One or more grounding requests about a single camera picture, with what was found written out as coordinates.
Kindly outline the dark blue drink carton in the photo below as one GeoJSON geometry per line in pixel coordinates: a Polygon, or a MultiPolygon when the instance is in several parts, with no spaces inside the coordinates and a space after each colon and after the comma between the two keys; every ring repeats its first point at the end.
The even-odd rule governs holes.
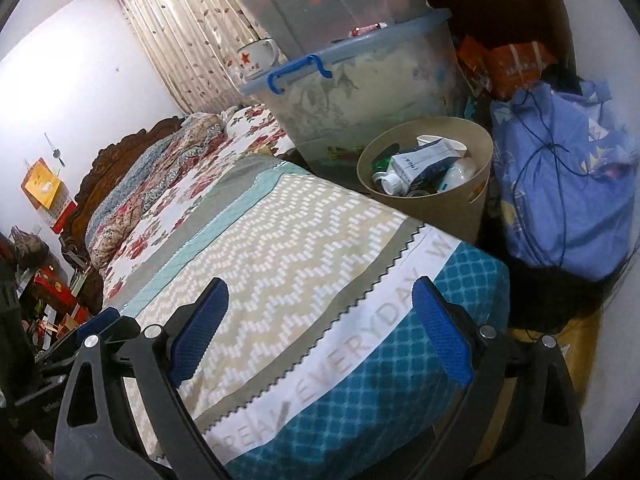
{"type": "Polygon", "coordinates": [[[387,195],[406,197],[444,174],[459,158],[461,156],[446,144],[419,146],[393,155],[378,184],[387,195]]]}

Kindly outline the green crushed soda can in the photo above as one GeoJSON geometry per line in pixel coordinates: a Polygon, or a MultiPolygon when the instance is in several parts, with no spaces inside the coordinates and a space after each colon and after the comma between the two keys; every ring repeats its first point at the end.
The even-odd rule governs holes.
{"type": "Polygon", "coordinates": [[[386,172],[390,166],[392,154],[382,153],[376,159],[372,160],[371,169],[374,174],[378,172],[386,172]]]}

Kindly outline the red white toothpaste tube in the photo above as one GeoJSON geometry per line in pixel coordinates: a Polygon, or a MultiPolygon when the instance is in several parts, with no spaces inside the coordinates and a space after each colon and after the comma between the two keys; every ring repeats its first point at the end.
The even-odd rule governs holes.
{"type": "Polygon", "coordinates": [[[348,33],[348,38],[361,37],[370,34],[371,32],[377,32],[378,30],[382,30],[386,27],[387,24],[384,22],[374,23],[366,26],[357,26],[348,33]]]}

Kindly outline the pink white paper cup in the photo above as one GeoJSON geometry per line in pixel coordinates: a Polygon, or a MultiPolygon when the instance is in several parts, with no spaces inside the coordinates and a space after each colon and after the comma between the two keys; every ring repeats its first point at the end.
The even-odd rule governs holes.
{"type": "Polygon", "coordinates": [[[428,134],[422,134],[416,138],[416,143],[419,146],[431,145],[435,143],[446,144],[452,150],[456,151],[461,157],[465,157],[468,154],[468,147],[454,139],[446,138],[446,136],[429,136],[428,134]]]}

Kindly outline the beige round trash bin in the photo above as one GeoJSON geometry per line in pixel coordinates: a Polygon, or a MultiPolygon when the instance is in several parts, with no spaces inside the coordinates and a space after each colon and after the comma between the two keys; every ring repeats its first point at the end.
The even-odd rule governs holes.
{"type": "Polygon", "coordinates": [[[464,242],[475,244],[485,207],[494,144],[475,122],[455,117],[427,117],[405,122],[380,134],[361,153],[357,177],[378,202],[436,226],[464,242]],[[396,153],[414,151],[419,136],[459,141],[466,147],[465,163],[475,168],[467,179],[438,174],[407,196],[391,196],[374,184],[376,163],[396,153]]]}

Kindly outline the folded floral quilt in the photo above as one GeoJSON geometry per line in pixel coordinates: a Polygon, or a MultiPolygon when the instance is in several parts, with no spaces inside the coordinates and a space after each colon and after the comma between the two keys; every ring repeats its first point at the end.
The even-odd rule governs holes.
{"type": "Polygon", "coordinates": [[[134,162],[92,214],[85,236],[96,270],[107,266],[142,216],[202,159],[227,140],[217,114],[188,116],[177,132],[155,142],[134,162]]]}

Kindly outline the carved wooden headboard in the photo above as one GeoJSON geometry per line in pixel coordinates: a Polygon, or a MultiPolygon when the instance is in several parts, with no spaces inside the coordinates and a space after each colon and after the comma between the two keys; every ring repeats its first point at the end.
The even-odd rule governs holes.
{"type": "Polygon", "coordinates": [[[150,130],[142,129],[128,134],[119,142],[99,150],[75,195],[76,208],[65,220],[60,234],[62,256],[74,269],[85,269],[88,266],[85,236],[96,208],[113,191],[139,156],[155,142],[178,131],[182,122],[183,119],[177,116],[165,118],[150,130]]]}

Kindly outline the blue clothes bundle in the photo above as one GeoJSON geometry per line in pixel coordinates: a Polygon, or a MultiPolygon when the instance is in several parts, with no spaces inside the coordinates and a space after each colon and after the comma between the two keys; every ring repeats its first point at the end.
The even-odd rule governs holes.
{"type": "Polygon", "coordinates": [[[626,259],[639,153],[604,81],[577,94],[538,82],[490,106],[510,255],[589,281],[626,259]]]}

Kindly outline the floral bed sheet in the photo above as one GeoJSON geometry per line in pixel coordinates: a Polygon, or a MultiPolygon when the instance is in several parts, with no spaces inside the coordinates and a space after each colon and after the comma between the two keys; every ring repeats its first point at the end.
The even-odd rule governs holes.
{"type": "Polygon", "coordinates": [[[294,151],[293,141],[264,104],[232,106],[217,115],[226,121],[227,140],[160,196],[107,266],[98,270],[103,280],[104,302],[116,297],[130,275],[186,222],[210,189],[239,159],[256,153],[283,157],[294,151]]]}

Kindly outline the orange snack bag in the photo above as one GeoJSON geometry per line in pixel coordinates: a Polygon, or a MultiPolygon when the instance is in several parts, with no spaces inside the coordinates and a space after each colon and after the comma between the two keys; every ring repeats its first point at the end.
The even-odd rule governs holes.
{"type": "Polygon", "coordinates": [[[474,94],[486,91],[498,101],[509,101],[518,89],[534,84],[548,66],[558,62],[537,41],[487,49],[466,36],[456,52],[463,76],[474,94]]]}

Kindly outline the lower storage box blue lid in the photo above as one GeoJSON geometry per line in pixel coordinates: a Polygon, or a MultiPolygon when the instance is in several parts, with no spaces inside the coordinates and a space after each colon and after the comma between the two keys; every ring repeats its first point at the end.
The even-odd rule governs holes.
{"type": "Polygon", "coordinates": [[[446,9],[345,39],[243,84],[265,104],[319,177],[358,188],[362,151],[423,117],[459,116],[466,84],[446,9]]]}

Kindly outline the white enamel mug red star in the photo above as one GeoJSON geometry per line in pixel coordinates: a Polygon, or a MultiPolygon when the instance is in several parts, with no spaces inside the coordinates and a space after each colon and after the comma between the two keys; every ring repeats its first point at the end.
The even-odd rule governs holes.
{"type": "Polygon", "coordinates": [[[244,79],[253,80],[280,63],[280,49],[272,38],[259,39],[239,48],[236,57],[244,79]]]}

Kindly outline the leaf pattern curtain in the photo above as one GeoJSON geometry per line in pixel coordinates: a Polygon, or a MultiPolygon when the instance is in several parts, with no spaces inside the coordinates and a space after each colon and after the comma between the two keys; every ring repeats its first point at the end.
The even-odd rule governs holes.
{"type": "Polygon", "coordinates": [[[186,114],[245,99],[236,51],[268,36],[238,0],[118,0],[170,96],[186,114]]]}

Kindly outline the yellow red wall calendar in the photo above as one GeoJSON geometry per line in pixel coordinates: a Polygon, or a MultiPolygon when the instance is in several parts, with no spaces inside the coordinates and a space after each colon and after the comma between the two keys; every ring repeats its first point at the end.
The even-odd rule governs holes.
{"type": "Polygon", "coordinates": [[[21,190],[41,221],[55,231],[55,225],[70,203],[70,196],[64,182],[42,158],[27,165],[21,190]]]}

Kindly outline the hanging keys on wall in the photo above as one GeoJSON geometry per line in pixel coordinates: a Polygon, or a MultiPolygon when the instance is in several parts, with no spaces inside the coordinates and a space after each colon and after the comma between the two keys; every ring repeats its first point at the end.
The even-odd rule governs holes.
{"type": "Polygon", "coordinates": [[[47,140],[47,142],[48,142],[48,144],[50,146],[53,158],[60,164],[60,166],[62,168],[64,168],[65,167],[65,162],[62,159],[61,151],[54,145],[54,143],[51,141],[51,139],[49,138],[49,136],[48,136],[48,134],[46,132],[44,133],[44,137],[46,138],[46,140],[47,140]]]}

